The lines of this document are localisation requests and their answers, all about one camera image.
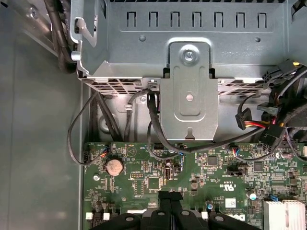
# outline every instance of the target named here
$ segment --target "green circuit board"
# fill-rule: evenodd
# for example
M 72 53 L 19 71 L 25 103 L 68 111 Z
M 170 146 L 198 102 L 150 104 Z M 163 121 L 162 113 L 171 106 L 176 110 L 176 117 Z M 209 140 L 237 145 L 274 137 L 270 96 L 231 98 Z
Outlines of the green circuit board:
M 170 161 L 151 157 L 144 143 L 87 143 L 86 157 L 110 154 L 84 168 L 83 229 L 127 211 L 142 212 L 158 207 L 158 191 L 178 191 L 183 208 L 199 212 L 221 212 L 263 229 L 263 201 L 298 200 L 306 203 L 307 164 L 283 147 L 263 161 L 238 161 L 227 146 L 193 154 L 178 155 Z M 256 143 L 236 144 L 238 155 L 255 158 L 265 153 Z M 169 154 L 163 146 L 153 150 Z M 298 153 L 304 145 L 296 145 Z M 110 176 L 106 163 L 119 159 L 123 171 Z M 255 200 L 250 194 L 256 194 Z M 207 204 L 213 205 L 207 210 Z

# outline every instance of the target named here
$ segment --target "screw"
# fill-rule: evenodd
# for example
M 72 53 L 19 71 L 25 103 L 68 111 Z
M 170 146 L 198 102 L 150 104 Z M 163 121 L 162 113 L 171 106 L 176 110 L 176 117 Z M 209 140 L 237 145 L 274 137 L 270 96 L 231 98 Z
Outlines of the screw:
M 193 53 L 191 51 L 188 51 L 184 54 L 184 58 L 187 61 L 192 61 L 193 60 Z
M 100 180 L 100 176 L 99 176 L 98 174 L 95 174 L 95 175 L 93 176 L 93 180 L 94 180 L 94 181 L 99 181 L 99 180 Z
M 142 104 L 145 104 L 147 102 L 147 98 L 146 97 L 141 97 L 140 99 Z
M 223 217 L 220 217 L 220 216 L 216 216 L 216 217 L 214 217 L 214 219 L 215 219 L 216 221 L 219 221 L 219 222 L 223 222 L 223 221 L 224 221 L 224 218 L 223 218 Z
M 37 19 L 37 18 L 38 18 L 35 8 L 33 8 L 33 7 L 30 8 L 30 15 L 31 15 L 31 17 L 34 18 L 34 19 Z
M 190 213 L 189 213 L 188 211 L 182 211 L 182 212 L 181 212 L 181 215 L 183 215 L 183 216 L 188 216 L 188 215 L 190 215 Z

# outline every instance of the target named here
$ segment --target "metal tab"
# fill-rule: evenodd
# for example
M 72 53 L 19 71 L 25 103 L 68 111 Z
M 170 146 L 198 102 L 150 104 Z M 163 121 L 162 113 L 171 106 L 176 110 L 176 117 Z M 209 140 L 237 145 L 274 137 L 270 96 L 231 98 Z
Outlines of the metal tab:
M 218 84 L 209 78 L 209 45 L 170 45 L 170 78 L 161 81 L 161 125 L 168 140 L 211 140 L 218 126 Z

